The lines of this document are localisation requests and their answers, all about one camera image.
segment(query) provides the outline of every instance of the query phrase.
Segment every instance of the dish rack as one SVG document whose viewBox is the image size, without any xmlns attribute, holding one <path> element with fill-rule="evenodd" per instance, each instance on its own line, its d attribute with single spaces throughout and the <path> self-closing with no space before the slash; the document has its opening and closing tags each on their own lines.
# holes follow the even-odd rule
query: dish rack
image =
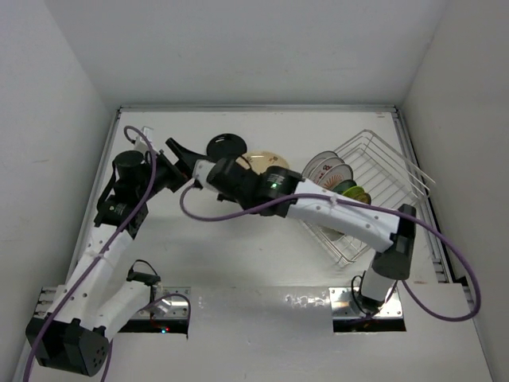
<svg viewBox="0 0 509 382">
<path fill-rule="evenodd" d="M 363 130 L 334 150 L 353 169 L 354 180 L 371 195 L 371 204 L 397 209 L 406 203 L 418 207 L 429 197 L 433 179 L 404 158 L 376 133 Z M 302 221 L 340 267 L 354 263 L 370 248 L 352 236 Z"/>
</svg>

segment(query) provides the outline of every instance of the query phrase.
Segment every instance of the white table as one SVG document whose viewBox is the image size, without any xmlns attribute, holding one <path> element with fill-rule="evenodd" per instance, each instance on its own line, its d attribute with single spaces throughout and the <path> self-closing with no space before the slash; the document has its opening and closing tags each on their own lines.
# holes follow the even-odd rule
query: white table
<svg viewBox="0 0 509 382">
<path fill-rule="evenodd" d="M 115 155 L 130 149 L 122 133 L 125 125 L 152 127 L 155 145 L 170 160 L 174 157 L 165 147 L 167 138 L 204 152 L 208 140 L 224 132 L 242 136 L 248 150 L 282 155 L 297 171 L 315 153 L 334 149 L 363 129 L 401 150 L 390 111 L 127 109 L 112 133 L 95 191 L 109 179 Z M 334 334 L 327 303 L 296 309 L 283 298 L 323 294 L 324 287 L 346 285 L 367 267 L 371 255 L 341 270 L 296 221 L 245 216 L 221 223 L 196 222 L 181 213 L 179 195 L 161 192 L 149 202 L 149 217 L 109 293 L 134 259 L 150 261 L 165 285 L 191 287 L 194 313 L 189 340 L 176 334 L 119 334 L 108 381 L 491 380 L 472 322 L 439 322 L 405 293 L 407 331 L 402 333 Z M 99 193 L 92 196 L 95 205 Z M 215 199 L 208 191 L 195 191 L 187 203 L 205 216 L 239 208 Z M 93 216 L 89 209 L 73 265 Z M 438 284 L 431 257 L 418 231 L 410 281 L 419 285 L 414 289 L 443 314 L 464 314 L 468 307 L 461 287 Z M 67 380 L 84 380 L 64 375 Z M 33 371 L 37 381 L 61 376 L 38 366 Z"/>
</svg>

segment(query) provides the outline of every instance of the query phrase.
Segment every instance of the wall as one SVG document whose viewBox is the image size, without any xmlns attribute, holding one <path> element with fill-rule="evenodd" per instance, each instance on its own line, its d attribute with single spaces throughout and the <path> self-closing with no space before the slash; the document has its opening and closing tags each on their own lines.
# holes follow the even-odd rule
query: wall
<svg viewBox="0 0 509 382">
<path fill-rule="evenodd" d="M 46 0 L 105 100 L 400 103 L 447 0 Z"/>
<path fill-rule="evenodd" d="M 0 12 L 0 380 L 42 285 L 63 282 L 111 113 L 43 2 Z"/>
<path fill-rule="evenodd" d="M 452 0 L 404 104 L 441 226 L 479 276 L 476 325 L 496 381 L 507 363 L 509 2 Z"/>
</svg>

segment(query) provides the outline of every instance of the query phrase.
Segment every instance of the white wall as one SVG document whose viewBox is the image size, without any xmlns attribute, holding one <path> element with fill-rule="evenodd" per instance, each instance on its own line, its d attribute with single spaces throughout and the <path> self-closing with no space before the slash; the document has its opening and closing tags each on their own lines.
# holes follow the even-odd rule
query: white wall
<svg viewBox="0 0 509 382">
<path fill-rule="evenodd" d="M 452 0 L 404 105 L 444 232 L 479 276 L 477 320 L 495 381 L 509 380 L 509 2 Z"/>
<path fill-rule="evenodd" d="M 64 281 L 111 113 L 43 2 L 0 11 L 0 380 L 42 285 Z"/>
<path fill-rule="evenodd" d="M 400 103 L 447 0 L 46 0 L 105 100 Z"/>
</svg>

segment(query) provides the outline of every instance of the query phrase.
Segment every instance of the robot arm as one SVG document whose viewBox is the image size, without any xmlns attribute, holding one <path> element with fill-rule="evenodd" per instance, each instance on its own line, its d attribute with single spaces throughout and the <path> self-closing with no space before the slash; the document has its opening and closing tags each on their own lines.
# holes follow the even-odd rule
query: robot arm
<svg viewBox="0 0 509 382">
<path fill-rule="evenodd" d="M 163 189 L 176 192 L 194 178 L 195 185 L 218 193 L 219 200 L 234 201 L 243 209 L 295 193 L 319 193 L 330 201 L 292 199 L 259 212 L 262 216 L 300 219 L 329 227 L 361 239 L 376 250 L 369 269 L 363 276 L 357 299 L 363 310 L 375 313 L 384 303 L 395 280 L 408 279 L 415 237 L 415 225 L 408 220 L 381 212 L 371 212 L 355 206 L 333 203 L 343 198 L 305 180 L 299 173 L 278 166 L 256 174 L 242 167 L 234 158 L 222 158 L 214 163 L 210 158 L 194 153 L 173 139 L 166 144 L 177 156 L 172 164 L 162 151 L 157 154 L 156 178 L 150 197 Z M 125 151 L 113 161 L 113 175 L 97 205 L 87 247 L 71 278 L 62 291 L 74 285 L 95 257 L 102 244 L 133 211 L 145 192 L 150 178 L 150 164 L 140 152 Z M 415 209 L 402 205 L 402 212 L 415 216 Z M 146 205 L 126 229 L 101 255 L 91 274 L 80 284 L 68 303 L 56 316 L 37 349 L 39 364 L 94 376 L 106 359 L 108 342 L 138 310 L 153 301 L 158 276 L 134 272 L 129 274 L 119 292 L 101 305 L 103 293 L 110 282 L 123 251 L 132 242 L 148 214 Z M 53 312 L 61 301 L 58 297 L 48 309 Z M 32 318 L 26 328 L 30 343 L 38 335 L 44 318 Z"/>
</svg>

